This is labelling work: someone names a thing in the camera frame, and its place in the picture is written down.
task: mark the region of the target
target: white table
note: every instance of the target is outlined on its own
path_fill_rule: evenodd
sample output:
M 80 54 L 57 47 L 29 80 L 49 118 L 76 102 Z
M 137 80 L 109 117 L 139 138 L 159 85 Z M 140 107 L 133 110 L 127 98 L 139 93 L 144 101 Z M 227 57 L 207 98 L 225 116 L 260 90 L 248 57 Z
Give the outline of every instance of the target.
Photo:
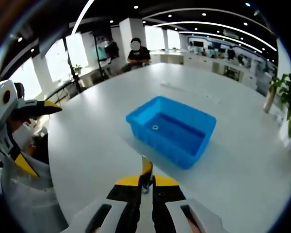
M 217 118 L 208 148 L 189 170 L 134 139 L 125 121 L 157 95 Z M 230 233 L 265 233 L 290 197 L 291 159 L 277 124 L 262 110 L 264 100 L 226 77 L 173 64 L 140 68 L 84 91 L 49 126 L 50 170 L 64 216 L 69 222 L 117 179 L 139 173 L 139 154 L 145 154 L 219 215 Z

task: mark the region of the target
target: robotic arm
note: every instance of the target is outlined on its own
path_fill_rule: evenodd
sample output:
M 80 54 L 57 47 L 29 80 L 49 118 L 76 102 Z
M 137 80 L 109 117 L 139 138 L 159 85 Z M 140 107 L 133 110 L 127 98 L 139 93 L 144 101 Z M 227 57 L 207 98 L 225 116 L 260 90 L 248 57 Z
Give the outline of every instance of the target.
M 151 185 L 156 233 L 191 233 L 190 223 L 200 233 L 228 233 L 220 217 L 196 200 L 187 200 L 175 180 L 153 175 L 153 164 L 144 156 L 142 163 L 141 175 L 118 180 L 105 199 L 96 199 L 77 213 L 62 233 L 135 233 L 141 195 L 148 195 Z
M 61 111 L 62 109 L 50 101 L 24 100 L 17 97 L 15 84 L 11 80 L 0 82 L 0 142 L 9 159 L 33 176 L 40 176 L 27 161 L 13 139 L 9 126 L 10 120 L 39 117 Z

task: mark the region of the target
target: window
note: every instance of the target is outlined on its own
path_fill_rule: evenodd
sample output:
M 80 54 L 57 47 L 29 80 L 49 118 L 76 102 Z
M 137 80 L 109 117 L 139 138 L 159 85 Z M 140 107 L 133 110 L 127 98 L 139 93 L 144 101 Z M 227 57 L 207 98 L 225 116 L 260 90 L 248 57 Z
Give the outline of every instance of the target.
M 73 66 L 80 65 L 81 67 L 88 66 L 86 52 L 80 33 L 70 35 L 66 37 L 67 47 Z
M 85 48 L 80 33 L 66 37 L 67 47 L 72 66 L 88 66 Z M 68 80 L 71 70 L 68 64 L 68 56 L 65 51 L 62 39 L 56 41 L 45 55 L 48 64 L 48 70 L 53 82 L 58 80 Z
M 145 26 L 145 39 L 148 50 L 161 50 L 165 48 L 162 28 Z
M 35 99 L 42 92 L 31 58 L 12 74 L 10 80 L 24 85 L 25 100 Z
M 168 38 L 168 48 L 169 49 L 180 49 L 181 43 L 180 43 L 180 35 L 178 32 L 167 29 L 167 38 Z
M 45 55 L 53 82 L 68 80 L 71 73 L 63 40 L 56 41 Z

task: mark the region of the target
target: ceiling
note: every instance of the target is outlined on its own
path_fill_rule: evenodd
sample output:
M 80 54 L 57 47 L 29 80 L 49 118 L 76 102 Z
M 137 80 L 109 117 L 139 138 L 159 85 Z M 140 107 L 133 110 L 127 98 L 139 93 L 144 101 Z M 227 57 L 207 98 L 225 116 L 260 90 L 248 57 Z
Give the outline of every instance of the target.
M 50 32 L 54 31 L 59 26 L 66 25 L 67 33 L 71 32 L 72 28 L 68 28 L 70 22 L 75 22 L 85 6 L 87 0 L 50 0 L 48 3 L 36 13 L 27 23 L 24 32 L 19 33 L 16 37 L 23 37 L 21 42 L 13 41 L 10 49 L 3 62 L 3 67 L 6 66 L 21 50 L 27 47 L 37 38 L 44 37 Z M 198 8 L 195 10 L 181 10 L 164 14 L 159 14 L 148 18 L 148 16 L 164 11 L 170 11 L 181 8 Z M 222 12 L 228 11 L 249 19 L 237 16 L 235 14 Z M 203 21 L 211 23 L 219 23 L 234 27 L 248 33 L 251 33 L 260 39 L 266 41 L 271 46 L 277 48 L 276 36 L 267 28 L 267 23 L 263 20 L 261 14 L 254 16 L 256 9 L 253 6 L 246 6 L 245 1 L 236 1 L 232 4 L 227 4 L 226 1 L 197 1 L 197 0 L 123 0 L 123 1 L 106 1 L 95 0 L 88 9 L 83 19 L 91 18 L 91 22 L 82 24 L 78 30 L 94 31 L 94 30 L 110 30 L 110 26 L 118 25 L 119 22 L 128 17 L 144 18 L 145 25 L 154 25 L 157 23 L 151 22 L 153 19 L 159 22 L 176 22 L 176 21 Z M 223 27 L 201 24 L 181 24 L 179 25 L 187 31 L 214 33 L 219 31 L 221 35 Z M 163 26 L 164 29 L 172 29 L 172 26 Z M 275 60 L 277 64 L 277 52 L 263 44 L 262 42 L 238 31 L 233 31 L 236 35 L 243 38 L 243 42 L 250 44 L 260 50 L 265 48 L 262 56 L 270 60 Z

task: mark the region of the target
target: plastic tub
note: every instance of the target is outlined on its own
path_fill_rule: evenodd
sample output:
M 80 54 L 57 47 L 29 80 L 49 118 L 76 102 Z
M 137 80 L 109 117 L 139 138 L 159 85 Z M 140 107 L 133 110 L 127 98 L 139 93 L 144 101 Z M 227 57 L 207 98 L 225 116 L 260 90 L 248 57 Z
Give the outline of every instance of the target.
M 202 155 L 216 118 L 186 104 L 158 96 L 126 116 L 135 137 L 183 169 Z

